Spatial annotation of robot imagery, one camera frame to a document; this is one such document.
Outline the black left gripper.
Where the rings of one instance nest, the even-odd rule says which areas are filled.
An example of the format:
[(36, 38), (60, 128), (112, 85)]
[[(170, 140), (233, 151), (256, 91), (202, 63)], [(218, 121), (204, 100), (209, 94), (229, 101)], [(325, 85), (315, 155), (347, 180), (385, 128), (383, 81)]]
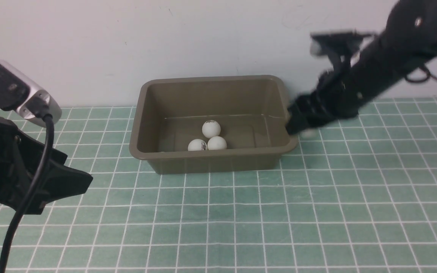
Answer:
[[(0, 204), (17, 210), (29, 192), (44, 143), (23, 133), (11, 120), (0, 116)], [(93, 181), (92, 175), (65, 166), (68, 155), (56, 148), (47, 151), (43, 177), (44, 204), (85, 194)]]

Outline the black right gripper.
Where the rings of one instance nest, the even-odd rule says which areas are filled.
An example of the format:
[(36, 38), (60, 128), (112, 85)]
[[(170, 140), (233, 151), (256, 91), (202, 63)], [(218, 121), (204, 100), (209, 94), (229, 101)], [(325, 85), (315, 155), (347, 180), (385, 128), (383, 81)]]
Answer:
[(339, 119), (358, 115), (360, 108), (378, 97), (378, 58), (360, 57), (341, 69), (325, 72), (316, 89), (300, 94), (288, 107), (286, 131), (298, 135)]

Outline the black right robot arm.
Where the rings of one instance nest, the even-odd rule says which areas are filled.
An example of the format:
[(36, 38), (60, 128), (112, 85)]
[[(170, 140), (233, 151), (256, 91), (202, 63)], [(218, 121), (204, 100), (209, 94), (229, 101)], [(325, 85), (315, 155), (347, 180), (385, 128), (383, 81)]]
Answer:
[(311, 93), (288, 107), (289, 135), (353, 119), (400, 80), (429, 80), (430, 72), (419, 80), (408, 76), (427, 71), (426, 63), (437, 58), (437, 0), (399, 0), (380, 33), (330, 31), (311, 38), (311, 54), (328, 57), (333, 67), (321, 73)]

